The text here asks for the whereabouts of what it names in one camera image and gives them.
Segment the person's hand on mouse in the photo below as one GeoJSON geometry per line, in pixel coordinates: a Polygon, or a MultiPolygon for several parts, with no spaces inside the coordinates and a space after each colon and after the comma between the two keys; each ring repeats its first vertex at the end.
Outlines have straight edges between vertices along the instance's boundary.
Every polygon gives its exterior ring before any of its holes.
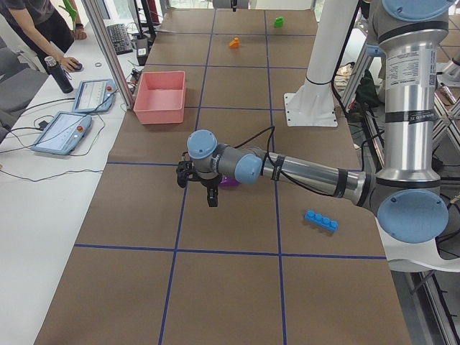
{"type": "Polygon", "coordinates": [[[82,69],[82,64],[74,57],[62,57],[59,60],[60,65],[68,72],[77,72],[82,69]]]}

